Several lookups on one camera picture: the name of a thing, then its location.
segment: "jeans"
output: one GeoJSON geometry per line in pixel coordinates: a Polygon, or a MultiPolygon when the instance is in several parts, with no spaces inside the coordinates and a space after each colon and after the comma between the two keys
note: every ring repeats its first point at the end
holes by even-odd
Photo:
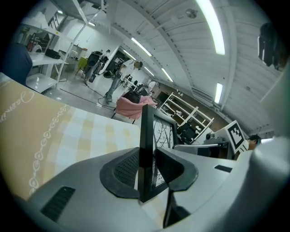
{"type": "Polygon", "coordinates": [[[105,95],[107,100],[112,100],[113,92],[120,86],[120,83],[121,83],[121,77],[119,74],[116,74],[115,79],[113,80],[113,83],[112,83],[109,91],[105,95]]]}

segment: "white ceiling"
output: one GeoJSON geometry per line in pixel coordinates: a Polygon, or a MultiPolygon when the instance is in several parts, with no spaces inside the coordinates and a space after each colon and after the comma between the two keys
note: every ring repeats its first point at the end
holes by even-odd
{"type": "Polygon", "coordinates": [[[208,99],[214,99],[219,82],[223,85],[219,104],[223,113],[238,120],[248,134],[272,130],[259,102],[279,72],[268,68],[257,56],[259,28],[269,20],[251,0],[211,0],[221,25],[225,55],[216,54],[211,31],[195,0],[108,0],[108,3],[107,19],[111,28],[123,36],[122,46],[143,60],[158,81],[208,106],[213,105],[208,99]],[[187,17],[186,9],[198,10],[197,17],[187,17]],[[152,57],[134,44],[131,37],[152,57]],[[173,83],[160,68],[167,71],[173,83]]]}

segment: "pink chair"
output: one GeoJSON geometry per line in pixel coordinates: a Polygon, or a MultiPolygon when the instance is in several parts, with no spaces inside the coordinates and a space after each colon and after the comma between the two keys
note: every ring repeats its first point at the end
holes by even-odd
{"type": "Polygon", "coordinates": [[[157,103],[152,101],[150,96],[142,96],[138,104],[131,102],[127,98],[120,97],[117,101],[115,113],[113,114],[112,118],[115,116],[116,113],[121,114],[123,116],[133,119],[134,121],[132,124],[134,124],[135,120],[139,119],[142,114],[142,107],[147,104],[149,106],[157,105],[157,103]]]}

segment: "ceiling light fixture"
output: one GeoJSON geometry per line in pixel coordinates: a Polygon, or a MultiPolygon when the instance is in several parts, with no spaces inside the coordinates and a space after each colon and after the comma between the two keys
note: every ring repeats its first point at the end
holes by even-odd
{"type": "Polygon", "coordinates": [[[202,10],[205,19],[208,22],[210,31],[212,32],[214,46],[216,53],[220,55],[225,54],[225,45],[222,37],[222,29],[218,22],[218,17],[214,11],[213,5],[210,0],[196,0],[200,9],[202,10]]]}
{"type": "Polygon", "coordinates": [[[220,99],[221,99],[221,95],[222,95],[222,84],[217,83],[217,91],[216,91],[216,97],[214,99],[215,103],[219,103],[220,99]]]}
{"type": "Polygon", "coordinates": [[[168,79],[173,82],[173,80],[171,79],[171,77],[168,75],[168,73],[164,70],[164,68],[162,68],[162,71],[165,73],[165,75],[168,77],[168,79]]]}
{"type": "Polygon", "coordinates": [[[146,52],[147,53],[147,55],[148,56],[152,56],[151,54],[150,54],[150,52],[148,52],[136,39],[134,39],[134,38],[131,38],[131,40],[135,43],[135,44],[137,44],[140,48],[142,48],[142,50],[144,51],[144,52],[146,52]]]}
{"type": "Polygon", "coordinates": [[[128,56],[130,56],[133,60],[136,60],[130,53],[128,53],[127,51],[123,50],[128,56]]]}
{"type": "Polygon", "coordinates": [[[144,66],[144,68],[154,77],[154,74],[152,72],[150,72],[150,70],[148,68],[146,68],[145,66],[144,66]]]}

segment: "shelving unit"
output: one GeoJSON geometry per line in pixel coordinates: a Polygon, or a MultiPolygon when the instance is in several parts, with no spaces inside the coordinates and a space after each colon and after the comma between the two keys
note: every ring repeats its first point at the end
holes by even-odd
{"type": "Polygon", "coordinates": [[[40,29],[40,30],[45,31],[45,32],[50,33],[50,34],[54,34],[60,38],[63,38],[63,39],[70,41],[71,43],[73,42],[73,39],[69,38],[68,36],[64,35],[63,33],[59,32],[59,31],[57,31],[49,26],[47,26],[46,28],[42,28],[41,23],[34,20],[34,19],[24,18],[22,20],[21,24],[29,26],[29,27],[34,28],[34,29],[40,29]]]}
{"type": "Polygon", "coordinates": [[[178,126],[183,126],[189,119],[193,119],[195,120],[203,129],[202,131],[198,134],[198,136],[196,136],[194,138],[194,141],[196,141],[201,134],[210,127],[210,125],[213,123],[214,118],[210,118],[207,115],[205,115],[204,113],[202,113],[200,110],[198,110],[198,107],[194,107],[190,104],[188,104],[186,101],[184,101],[183,99],[181,99],[180,97],[174,95],[173,93],[170,94],[170,96],[166,99],[166,101],[161,105],[160,107],[160,111],[162,111],[163,113],[167,114],[167,112],[165,110],[162,109],[162,107],[165,106],[167,108],[169,108],[171,111],[174,112],[174,115],[178,116],[179,118],[181,118],[183,120],[183,122],[179,125],[177,123],[178,126]],[[173,101],[173,99],[176,99],[177,101],[179,101],[181,104],[183,104],[184,106],[186,106],[187,108],[189,108],[190,110],[192,110],[190,113],[185,110],[183,107],[181,107],[179,104],[177,104],[176,102],[173,101]],[[179,108],[182,112],[184,112],[185,114],[188,115],[188,117],[186,119],[184,119],[183,117],[181,117],[180,115],[176,114],[176,111],[173,110],[169,104],[174,105],[175,107],[179,108]],[[201,122],[199,119],[197,119],[194,115],[200,115],[204,120],[201,122]]]}
{"type": "Polygon", "coordinates": [[[67,16],[82,20],[84,22],[84,25],[79,30],[79,32],[75,36],[75,38],[71,39],[68,36],[66,36],[65,34],[59,32],[53,28],[50,28],[48,25],[47,25],[47,27],[46,26],[43,27],[42,24],[40,22],[36,21],[35,19],[24,18],[22,20],[22,23],[21,23],[22,25],[29,26],[33,29],[39,29],[39,30],[45,31],[45,32],[53,35],[48,43],[47,48],[49,47],[49,45],[51,44],[51,41],[53,40],[53,38],[55,36],[58,36],[59,38],[62,38],[62,39],[66,39],[71,43],[68,50],[66,51],[66,55],[64,56],[63,59],[53,59],[53,58],[45,56],[44,53],[29,53],[29,55],[32,59],[32,62],[33,62],[33,66],[38,66],[38,65],[47,65],[48,66],[46,69],[46,73],[37,73],[37,74],[34,74],[34,75],[27,77],[27,79],[26,79],[27,86],[29,86],[30,88],[34,89],[37,92],[43,92],[44,90],[46,90],[54,85],[57,87],[57,84],[59,82],[59,79],[60,79],[60,76],[61,76],[61,73],[62,73],[62,70],[64,67],[64,64],[67,64],[65,61],[67,60],[68,55],[69,55],[70,51],[72,50],[72,47],[73,47],[75,41],[77,40],[80,33],[88,25],[88,23],[94,17],[96,17],[96,15],[98,13],[97,12],[88,21],[77,0],[50,0],[50,1],[67,16]],[[56,64],[61,64],[61,67],[59,70],[56,68],[56,64]],[[57,73],[58,73],[58,77],[56,80],[54,80],[50,77],[53,65],[57,69],[57,73]]]}

